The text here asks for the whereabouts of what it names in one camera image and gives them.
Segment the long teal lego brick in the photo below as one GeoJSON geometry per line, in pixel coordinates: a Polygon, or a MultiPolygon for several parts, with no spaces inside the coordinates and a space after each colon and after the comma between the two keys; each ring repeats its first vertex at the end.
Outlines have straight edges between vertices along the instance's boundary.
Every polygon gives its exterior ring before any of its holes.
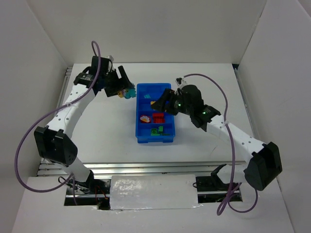
{"type": "Polygon", "coordinates": [[[132,84],[132,87],[129,88],[128,93],[129,93],[130,98],[136,97],[136,87],[134,84],[132,84]]]}

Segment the teal printed lego block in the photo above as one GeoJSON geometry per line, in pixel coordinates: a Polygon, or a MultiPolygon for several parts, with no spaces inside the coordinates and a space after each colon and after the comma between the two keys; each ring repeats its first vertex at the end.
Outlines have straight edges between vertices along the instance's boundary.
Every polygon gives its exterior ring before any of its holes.
{"type": "Polygon", "coordinates": [[[123,97],[124,97],[125,99],[130,99],[128,90],[129,90],[129,89],[124,89],[124,90],[122,90],[123,97]]]}

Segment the red sloped lego piece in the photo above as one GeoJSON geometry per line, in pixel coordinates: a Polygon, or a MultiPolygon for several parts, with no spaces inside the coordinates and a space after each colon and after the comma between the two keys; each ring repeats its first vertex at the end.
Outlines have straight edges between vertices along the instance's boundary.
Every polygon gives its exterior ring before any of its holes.
{"type": "Polygon", "coordinates": [[[165,123],[165,118],[153,118],[153,123],[163,124],[165,123]]]}

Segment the red flower lego brick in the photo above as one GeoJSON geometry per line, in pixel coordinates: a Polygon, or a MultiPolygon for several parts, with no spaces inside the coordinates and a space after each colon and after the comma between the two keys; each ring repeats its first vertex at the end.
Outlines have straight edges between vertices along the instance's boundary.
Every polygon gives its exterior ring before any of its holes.
{"type": "Polygon", "coordinates": [[[139,120],[141,123],[151,123],[152,122],[152,119],[150,116],[147,116],[147,115],[141,115],[139,117],[139,120]]]}

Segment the small green lego brick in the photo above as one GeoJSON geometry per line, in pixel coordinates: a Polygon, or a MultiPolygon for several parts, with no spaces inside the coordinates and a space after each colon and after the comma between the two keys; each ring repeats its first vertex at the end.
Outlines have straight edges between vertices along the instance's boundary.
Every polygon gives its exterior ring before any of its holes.
{"type": "Polygon", "coordinates": [[[158,131],[156,128],[151,129],[151,136],[157,136],[159,135],[158,131]]]}

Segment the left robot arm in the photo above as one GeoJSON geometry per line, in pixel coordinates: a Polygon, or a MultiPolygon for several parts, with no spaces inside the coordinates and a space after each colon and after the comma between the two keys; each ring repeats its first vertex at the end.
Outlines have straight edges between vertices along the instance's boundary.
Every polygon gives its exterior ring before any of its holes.
{"type": "Polygon", "coordinates": [[[71,137],[84,110],[102,90],[107,97],[136,97],[135,85],[123,66],[113,67],[112,56],[93,56],[91,65],[76,76],[68,98],[55,117],[34,131],[39,155],[71,175],[70,186],[78,185],[88,193],[105,184],[95,179],[92,170],[79,160],[78,148],[71,137]]]}

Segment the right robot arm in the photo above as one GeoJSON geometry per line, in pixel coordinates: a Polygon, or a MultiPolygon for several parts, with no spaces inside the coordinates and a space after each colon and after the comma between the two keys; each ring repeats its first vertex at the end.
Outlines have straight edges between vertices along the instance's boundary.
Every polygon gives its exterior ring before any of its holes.
{"type": "Polygon", "coordinates": [[[204,104],[195,85],[188,84],[176,91],[166,88],[151,108],[173,116],[186,114],[196,128],[234,145],[235,155],[240,155],[245,163],[219,166],[214,175],[224,184],[247,182],[262,191],[282,172],[278,146],[257,140],[226,121],[217,109],[204,104]]]}

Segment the blue divided plastic tray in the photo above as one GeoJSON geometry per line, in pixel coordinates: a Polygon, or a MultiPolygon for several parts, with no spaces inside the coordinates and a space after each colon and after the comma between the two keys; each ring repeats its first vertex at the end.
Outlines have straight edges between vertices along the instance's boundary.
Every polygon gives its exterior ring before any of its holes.
{"type": "Polygon", "coordinates": [[[171,143],[175,137],[174,116],[151,108],[170,83],[139,83],[136,103],[136,138],[138,143],[171,143]]]}

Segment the white foil cover panel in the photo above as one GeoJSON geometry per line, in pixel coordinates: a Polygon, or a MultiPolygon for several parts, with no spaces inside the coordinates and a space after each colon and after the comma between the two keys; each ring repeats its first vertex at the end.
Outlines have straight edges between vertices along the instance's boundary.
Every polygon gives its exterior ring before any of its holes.
{"type": "Polygon", "coordinates": [[[193,174],[113,176],[112,210],[191,209],[199,206],[193,174]]]}

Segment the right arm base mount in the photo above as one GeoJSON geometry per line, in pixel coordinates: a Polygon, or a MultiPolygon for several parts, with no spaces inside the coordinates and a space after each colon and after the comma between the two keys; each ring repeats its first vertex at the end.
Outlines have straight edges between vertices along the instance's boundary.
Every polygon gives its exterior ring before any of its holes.
{"type": "Polygon", "coordinates": [[[211,176],[197,176],[192,184],[197,189],[198,203],[222,202],[227,195],[229,184],[216,181],[211,176]]]}

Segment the aluminium frame rail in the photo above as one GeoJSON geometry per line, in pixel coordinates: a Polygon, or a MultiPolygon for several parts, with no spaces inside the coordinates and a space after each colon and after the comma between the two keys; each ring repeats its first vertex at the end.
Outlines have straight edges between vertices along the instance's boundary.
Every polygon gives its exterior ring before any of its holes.
{"type": "Polygon", "coordinates": [[[97,176],[116,174],[209,173],[224,162],[164,162],[85,164],[97,176]]]}

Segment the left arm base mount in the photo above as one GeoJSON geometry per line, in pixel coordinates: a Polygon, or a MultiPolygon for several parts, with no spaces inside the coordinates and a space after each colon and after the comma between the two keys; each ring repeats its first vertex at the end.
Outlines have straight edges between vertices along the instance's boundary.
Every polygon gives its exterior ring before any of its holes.
{"type": "Polygon", "coordinates": [[[66,184],[65,206],[95,206],[99,210],[110,210],[111,179],[97,180],[91,189],[87,189],[72,180],[66,184]]]}

